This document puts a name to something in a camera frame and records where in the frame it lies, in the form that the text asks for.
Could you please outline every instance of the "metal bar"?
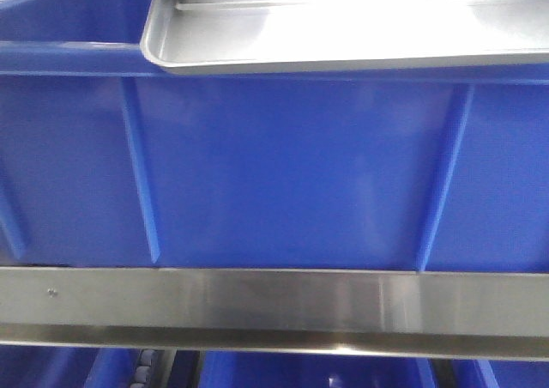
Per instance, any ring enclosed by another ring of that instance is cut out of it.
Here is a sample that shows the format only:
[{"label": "metal bar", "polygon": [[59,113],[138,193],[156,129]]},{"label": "metal bar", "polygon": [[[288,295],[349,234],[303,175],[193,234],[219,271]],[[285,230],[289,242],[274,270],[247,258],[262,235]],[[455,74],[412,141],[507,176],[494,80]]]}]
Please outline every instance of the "metal bar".
[{"label": "metal bar", "polygon": [[549,275],[0,268],[0,342],[549,358]]}]

